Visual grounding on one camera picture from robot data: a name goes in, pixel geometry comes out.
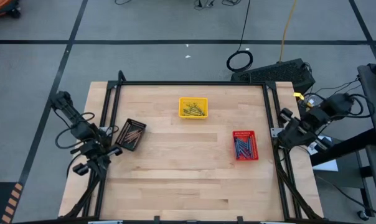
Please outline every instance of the yellow cable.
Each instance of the yellow cable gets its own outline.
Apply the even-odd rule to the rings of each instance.
[[[289,14],[288,21],[287,21],[286,26],[285,26],[285,30],[283,31],[282,44],[281,44],[281,54],[280,54],[280,62],[282,61],[282,55],[283,55],[283,44],[284,44],[284,42],[285,42],[286,30],[288,29],[288,26],[289,26],[290,20],[292,19],[293,11],[294,11],[294,8],[296,7],[296,3],[297,3],[297,1],[298,1],[298,0],[294,0],[294,3],[293,3],[293,6],[292,6],[292,9],[290,10],[290,14]]]

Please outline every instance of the red basket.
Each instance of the red basket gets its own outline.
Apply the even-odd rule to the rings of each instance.
[[[238,161],[258,160],[254,131],[233,131],[233,151]]]

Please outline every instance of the gray floor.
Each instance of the gray floor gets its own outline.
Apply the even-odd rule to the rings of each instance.
[[[82,0],[24,0],[22,17],[0,18],[0,40],[68,40]],[[235,7],[216,0],[196,11],[194,0],[88,0],[77,40],[239,39],[247,0]],[[356,0],[376,40],[376,0]],[[245,39],[280,40],[293,0],[253,0]],[[346,0],[299,0],[288,40],[366,40]],[[237,45],[74,45],[59,89],[71,93],[82,110],[92,81],[114,80],[123,70],[128,80],[229,80],[226,59]],[[279,45],[243,45],[254,56],[252,68],[275,63]],[[0,44],[0,182],[18,181],[65,45]],[[375,63],[368,45],[286,45],[283,60],[302,58],[313,68],[314,91],[352,81],[357,66]],[[245,58],[236,58],[235,66]],[[334,91],[321,94],[329,96]],[[343,119],[325,133],[347,139],[372,127],[369,119]],[[15,222],[56,218],[65,187],[67,151],[54,145],[64,124],[50,114],[26,183]],[[69,136],[64,144],[73,142]],[[372,180],[370,188],[375,198]],[[322,181],[317,182],[324,214],[331,220],[362,222],[360,208]],[[344,189],[360,200],[357,189]],[[367,223],[376,223],[371,218]]]

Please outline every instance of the black tray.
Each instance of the black tray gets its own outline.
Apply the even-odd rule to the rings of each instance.
[[[128,118],[125,122],[125,125],[123,125],[123,128],[121,129],[118,138],[116,138],[115,144],[127,150],[135,151],[139,143],[139,140],[141,140],[145,132],[145,127],[146,124]],[[125,139],[127,134],[135,130],[140,130],[141,135],[134,141],[126,142]]]

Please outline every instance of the orange object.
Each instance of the orange object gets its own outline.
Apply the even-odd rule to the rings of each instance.
[[[19,18],[21,13],[17,7],[19,0],[0,0],[0,16],[9,14],[12,18]]]

